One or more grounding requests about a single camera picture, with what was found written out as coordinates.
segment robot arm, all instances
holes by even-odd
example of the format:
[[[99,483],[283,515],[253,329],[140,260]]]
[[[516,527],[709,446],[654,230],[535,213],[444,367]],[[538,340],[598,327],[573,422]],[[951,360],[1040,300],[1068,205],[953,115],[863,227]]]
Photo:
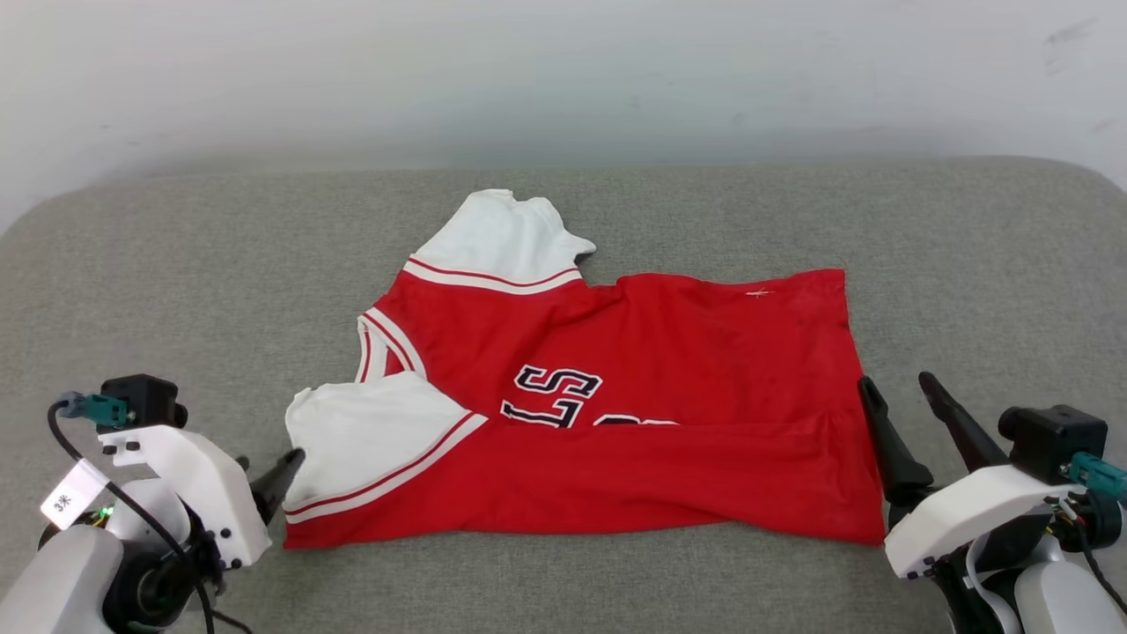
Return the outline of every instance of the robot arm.
[[[248,482],[236,461],[204,437],[184,431],[187,410],[175,385],[137,375],[106,382],[100,395],[71,393],[48,422],[68,453],[55,412],[98,423],[103,453],[115,466],[145,464],[156,479],[107,489],[118,503],[62,530],[48,527],[41,550],[0,604],[6,631],[28,634],[161,632],[198,597],[208,633],[223,574],[254,564],[269,547],[266,525],[304,459],[290,452]]]
[[[1064,405],[1014,408],[999,423],[1013,441],[1006,456],[934,376],[921,374],[920,385],[970,474],[933,486],[879,391],[861,379],[890,506],[885,554],[894,572],[935,582],[958,634],[1127,633],[1117,605],[1127,607],[1092,556],[1122,528],[1122,472],[1100,461],[1107,423]],[[1063,551],[1083,552],[1094,577]]]

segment basketball jersey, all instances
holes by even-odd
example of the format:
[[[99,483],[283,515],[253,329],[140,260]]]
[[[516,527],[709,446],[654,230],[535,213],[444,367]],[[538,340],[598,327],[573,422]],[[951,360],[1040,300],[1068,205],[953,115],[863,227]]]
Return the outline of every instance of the basketball jersey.
[[[286,413],[287,547],[739,520],[879,544],[844,273],[588,285],[544,198],[470,195]]]

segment label sticker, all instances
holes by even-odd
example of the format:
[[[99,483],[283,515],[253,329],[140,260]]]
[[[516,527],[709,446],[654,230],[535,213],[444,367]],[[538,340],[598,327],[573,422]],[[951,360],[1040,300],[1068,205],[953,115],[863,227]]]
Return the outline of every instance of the label sticker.
[[[66,530],[101,493],[107,482],[109,479],[83,458],[74,464],[74,468],[51,492],[39,510],[60,530]]]

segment gray fabric surface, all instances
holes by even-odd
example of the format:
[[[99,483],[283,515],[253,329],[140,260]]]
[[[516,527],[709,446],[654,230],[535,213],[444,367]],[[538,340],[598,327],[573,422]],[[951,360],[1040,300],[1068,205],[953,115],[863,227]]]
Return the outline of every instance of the gray fabric surface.
[[[0,588],[30,560],[36,509],[70,464],[43,422],[55,396],[132,373],[169,378],[190,429],[246,454],[259,473],[289,448],[292,395],[352,381],[356,314],[485,187],[549,197],[569,230],[598,244],[580,266],[592,283],[641,270],[735,282],[844,266],[862,363],[940,481],[964,472],[916,387],[921,369],[992,428],[1012,404],[1102,416],[1108,456],[1127,464],[1127,196],[1073,166],[956,159],[113,184],[44,203],[0,239]],[[95,452],[91,429],[68,431]],[[279,523],[270,533],[281,543]],[[1127,590],[1124,551],[1101,559]],[[947,632],[939,591],[896,580],[880,551],[737,525],[275,548],[229,580],[220,607],[259,634]],[[203,629],[194,618],[178,631]]]

